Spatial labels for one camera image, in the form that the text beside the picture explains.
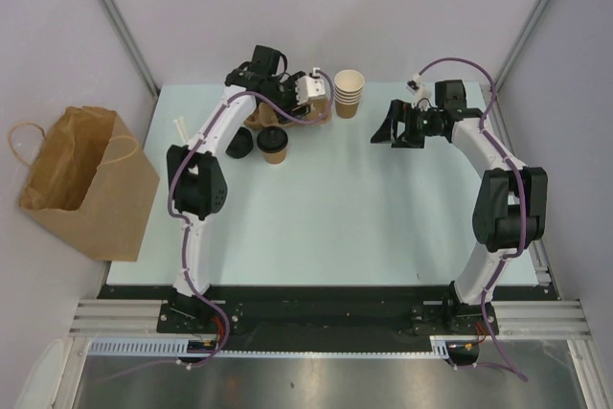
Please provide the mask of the brown pulp cup carrier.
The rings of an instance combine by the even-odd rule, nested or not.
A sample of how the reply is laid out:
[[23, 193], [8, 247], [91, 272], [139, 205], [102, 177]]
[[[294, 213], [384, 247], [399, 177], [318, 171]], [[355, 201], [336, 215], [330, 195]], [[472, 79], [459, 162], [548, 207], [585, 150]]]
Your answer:
[[254, 96], [258, 103], [257, 108], [244, 120], [244, 125], [255, 131], [266, 127], [321, 125], [329, 122], [332, 117], [333, 103], [328, 97], [309, 99], [307, 103], [298, 106], [298, 109], [307, 109], [307, 113], [293, 113], [287, 117], [268, 102], [262, 102], [258, 93], [245, 91], [245, 94]]

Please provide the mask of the black coffee cup lid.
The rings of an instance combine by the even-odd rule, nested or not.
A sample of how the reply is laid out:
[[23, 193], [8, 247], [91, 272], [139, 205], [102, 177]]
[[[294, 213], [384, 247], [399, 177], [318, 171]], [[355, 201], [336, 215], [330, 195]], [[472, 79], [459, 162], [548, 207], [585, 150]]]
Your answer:
[[281, 127], [269, 126], [259, 132], [256, 142], [262, 152], [277, 153], [286, 148], [288, 135]]

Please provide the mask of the single brown paper cup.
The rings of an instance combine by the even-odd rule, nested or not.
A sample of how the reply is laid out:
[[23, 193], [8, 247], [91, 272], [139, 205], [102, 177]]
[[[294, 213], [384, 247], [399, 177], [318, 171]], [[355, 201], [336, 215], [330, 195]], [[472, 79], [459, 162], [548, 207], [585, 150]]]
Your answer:
[[278, 149], [276, 151], [264, 150], [262, 152], [264, 160], [270, 165], [279, 165], [286, 158], [287, 148]]

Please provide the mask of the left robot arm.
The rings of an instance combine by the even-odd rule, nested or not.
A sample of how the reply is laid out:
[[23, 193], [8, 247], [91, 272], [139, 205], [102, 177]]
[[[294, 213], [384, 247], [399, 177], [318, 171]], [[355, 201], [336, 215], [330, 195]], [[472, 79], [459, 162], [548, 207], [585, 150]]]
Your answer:
[[169, 192], [167, 210], [181, 221], [180, 268], [173, 285], [179, 298], [178, 320], [188, 330], [199, 332], [212, 320], [212, 310], [200, 302], [210, 286], [201, 246], [210, 230], [212, 217], [223, 208], [228, 185], [218, 155], [231, 150], [244, 137], [244, 121], [261, 105], [273, 110], [285, 122], [308, 125], [311, 99], [325, 96], [320, 72], [299, 71], [289, 75], [286, 55], [258, 45], [252, 57], [225, 77], [220, 100], [212, 115], [183, 145], [167, 150]]

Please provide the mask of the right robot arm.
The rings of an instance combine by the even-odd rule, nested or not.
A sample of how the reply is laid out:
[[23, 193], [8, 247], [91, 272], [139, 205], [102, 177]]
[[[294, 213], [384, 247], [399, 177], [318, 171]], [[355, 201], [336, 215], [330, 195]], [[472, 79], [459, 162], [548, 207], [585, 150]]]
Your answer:
[[372, 143], [417, 149], [428, 137], [443, 137], [481, 177], [472, 214], [476, 243], [443, 298], [439, 317], [449, 331], [464, 333], [494, 321], [490, 301], [501, 275], [542, 238], [548, 175], [518, 160], [491, 133], [486, 114], [468, 107], [462, 80], [438, 81], [428, 89], [415, 74], [407, 85], [413, 101], [391, 101]]

